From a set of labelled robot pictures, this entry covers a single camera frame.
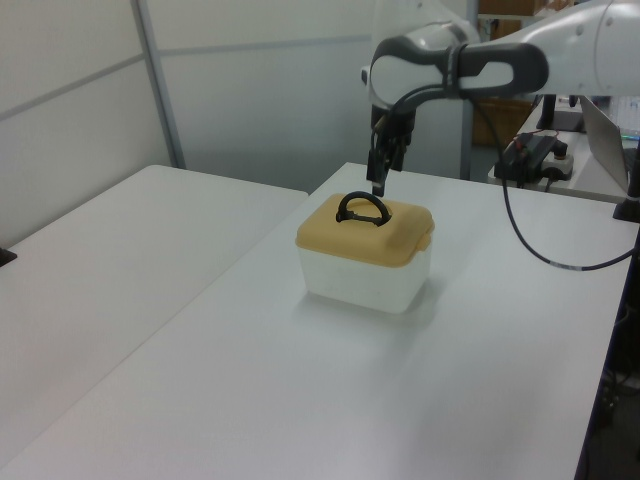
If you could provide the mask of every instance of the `yellow lid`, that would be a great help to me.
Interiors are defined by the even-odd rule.
[[[332,195],[298,229],[296,245],[328,255],[385,267],[403,267],[431,244],[431,212],[424,207],[385,200],[391,219],[381,226],[360,220],[336,220],[344,195]],[[348,209],[364,217],[380,217],[378,207],[356,198]]]

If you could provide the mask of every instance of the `gray floor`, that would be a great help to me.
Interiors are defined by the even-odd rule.
[[[620,396],[612,424],[596,431],[587,449],[588,472],[583,455],[576,480],[640,479],[640,397]]]

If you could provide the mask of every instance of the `wooden cabinet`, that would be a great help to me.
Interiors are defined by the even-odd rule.
[[[573,3],[573,0],[479,0],[478,28],[484,38],[495,40],[520,30],[522,21],[541,20]],[[479,103],[494,123],[503,147],[516,135],[532,106],[530,101],[501,98],[482,99]],[[478,112],[473,116],[472,138],[474,145],[494,145],[491,131]]]

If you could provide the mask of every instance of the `electronic device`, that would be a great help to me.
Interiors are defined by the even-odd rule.
[[[578,98],[569,96],[569,106],[575,107]],[[584,119],[582,112],[556,111],[556,95],[545,95],[542,99],[542,113],[536,128],[540,130],[557,130],[559,132],[582,132]]]
[[[565,157],[567,145],[556,137],[521,133],[504,151],[504,161],[495,164],[494,174],[496,178],[516,182],[518,187],[538,182],[543,177],[543,162],[554,154]]]
[[[573,155],[557,155],[550,153],[542,162],[542,176],[557,180],[571,180],[573,175]]]
[[[429,100],[470,99],[487,120],[506,164],[498,134],[475,98],[638,94],[640,69],[631,60],[640,47],[638,25],[640,0],[591,0],[501,39],[476,44],[474,26],[438,0],[378,0],[375,52],[371,65],[361,71],[372,103],[367,179],[373,193],[384,195],[389,169],[402,169],[415,109]],[[614,218],[640,223],[640,156],[628,182],[627,198],[616,206]],[[540,261],[585,272],[638,257],[640,237],[628,252],[596,265],[568,265],[545,257],[519,230],[504,177],[502,187],[514,232]],[[632,266],[623,298],[637,303],[639,297],[633,294],[640,288],[637,261]]]
[[[623,137],[640,139],[640,97],[612,97],[609,118]]]
[[[624,149],[620,128],[587,97],[580,97],[589,148],[594,158],[625,192],[636,159],[636,149]]]

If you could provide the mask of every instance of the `black handle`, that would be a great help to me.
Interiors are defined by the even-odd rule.
[[[373,203],[378,210],[380,210],[381,217],[364,217],[362,215],[358,215],[351,210],[347,210],[347,205],[351,200],[356,198],[362,198],[364,200],[369,200]],[[338,207],[338,213],[336,213],[336,222],[340,223],[343,220],[359,220],[361,222],[371,222],[374,225],[381,227],[389,220],[391,220],[391,214],[387,209],[386,205],[382,203],[382,201],[368,192],[352,192],[348,195],[345,195],[342,201],[340,202],[340,206]]]

